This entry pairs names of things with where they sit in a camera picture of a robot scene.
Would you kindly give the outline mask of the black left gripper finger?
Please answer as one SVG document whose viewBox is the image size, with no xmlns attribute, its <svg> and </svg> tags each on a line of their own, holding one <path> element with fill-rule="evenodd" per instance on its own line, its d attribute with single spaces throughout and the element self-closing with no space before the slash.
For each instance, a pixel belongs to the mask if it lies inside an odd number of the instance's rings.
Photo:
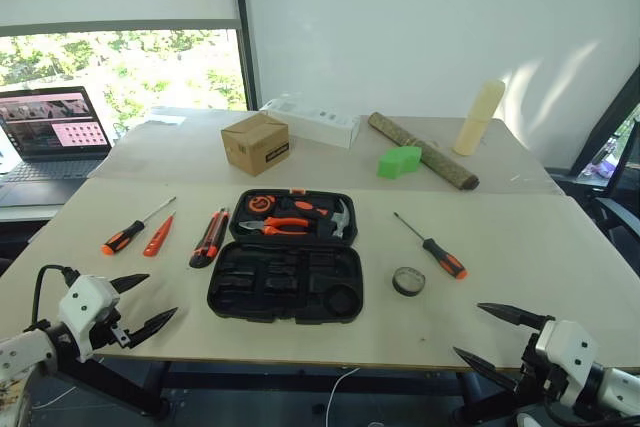
<svg viewBox="0 0 640 427">
<path fill-rule="evenodd" d="M 161 312 L 154 317 L 148 319 L 143 326 L 133 333 L 129 333 L 129 348 L 134 348 L 150 337 L 158 333 L 162 327 L 175 315 L 178 311 L 177 307 Z"/>
<path fill-rule="evenodd" d="M 110 281 L 117 293 L 124 293 L 149 278 L 149 274 L 132 274 L 118 277 Z"/>
</svg>

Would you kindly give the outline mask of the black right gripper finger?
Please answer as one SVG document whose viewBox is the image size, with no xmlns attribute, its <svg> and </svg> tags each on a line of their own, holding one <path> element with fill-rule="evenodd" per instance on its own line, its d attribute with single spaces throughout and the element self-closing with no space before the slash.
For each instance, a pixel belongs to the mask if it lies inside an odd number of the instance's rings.
<svg viewBox="0 0 640 427">
<path fill-rule="evenodd" d="M 544 328 L 547 322 L 555 320 L 553 316 L 538 315 L 507 304 L 480 302 L 477 307 L 505 322 L 524 325 L 539 331 Z"/>
<path fill-rule="evenodd" d="M 518 382 L 506 374 L 498 372 L 492 363 L 459 347 L 453 346 L 452 349 L 476 373 L 485 379 L 493 382 L 506 391 L 515 392 L 517 390 Z"/>
</svg>

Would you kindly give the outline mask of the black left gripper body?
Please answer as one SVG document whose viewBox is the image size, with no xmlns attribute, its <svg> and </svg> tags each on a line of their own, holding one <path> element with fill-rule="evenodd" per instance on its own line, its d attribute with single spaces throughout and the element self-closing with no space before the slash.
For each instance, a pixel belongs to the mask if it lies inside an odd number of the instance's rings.
<svg viewBox="0 0 640 427">
<path fill-rule="evenodd" d="M 90 329 L 90 343 L 93 348 L 102 348 L 117 343 L 121 348 L 132 345 L 129 333 L 119 325 L 120 312 L 114 308 Z"/>
</svg>

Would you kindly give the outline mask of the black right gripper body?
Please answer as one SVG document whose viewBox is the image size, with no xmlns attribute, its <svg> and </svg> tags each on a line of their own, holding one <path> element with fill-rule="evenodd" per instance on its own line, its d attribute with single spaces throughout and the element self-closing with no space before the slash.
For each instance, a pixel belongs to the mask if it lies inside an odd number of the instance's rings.
<svg viewBox="0 0 640 427">
<path fill-rule="evenodd" d="M 557 400 L 558 390 L 556 385 L 549 382 L 549 376 L 556 374 L 551 363 L 536 351 L 544 326 L 555 321 L 553 316 L 518 316 L 517 324 L 533 328 L 532 334 L 521 357 L 521 378 L 517 386 L 517 394 L 521 400 Z"/>
</svg>

